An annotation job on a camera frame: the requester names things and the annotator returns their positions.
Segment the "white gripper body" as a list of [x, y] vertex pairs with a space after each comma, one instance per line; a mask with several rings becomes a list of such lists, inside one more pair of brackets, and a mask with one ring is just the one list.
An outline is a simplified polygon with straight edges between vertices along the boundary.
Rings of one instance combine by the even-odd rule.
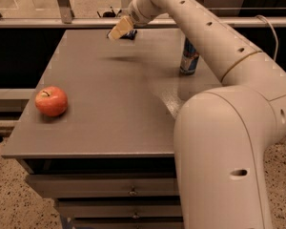
[[159, 8], [151, 0], [132, 0], [127, 13], [135, 25], [145, 26], [159, 15]]

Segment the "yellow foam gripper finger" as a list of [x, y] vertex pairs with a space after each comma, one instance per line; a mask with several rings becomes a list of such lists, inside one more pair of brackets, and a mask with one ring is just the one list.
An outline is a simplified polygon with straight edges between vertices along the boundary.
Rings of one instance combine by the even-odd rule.
[[133, 21], [130, 16], [123, 16], [120, 21], [110, 30], [108, 38], [117, 40], [133, 29]]

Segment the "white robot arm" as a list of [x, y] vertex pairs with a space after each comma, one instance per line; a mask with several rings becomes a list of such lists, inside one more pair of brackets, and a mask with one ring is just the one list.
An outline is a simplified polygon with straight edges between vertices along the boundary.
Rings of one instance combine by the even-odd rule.
[[186, 101], [174, 124], [185, 229], [273, 229], [263, 157], [286, 136], [286, 72], [195, 0], [132, 0], [109, 38], [161, 13], [221, 83]]

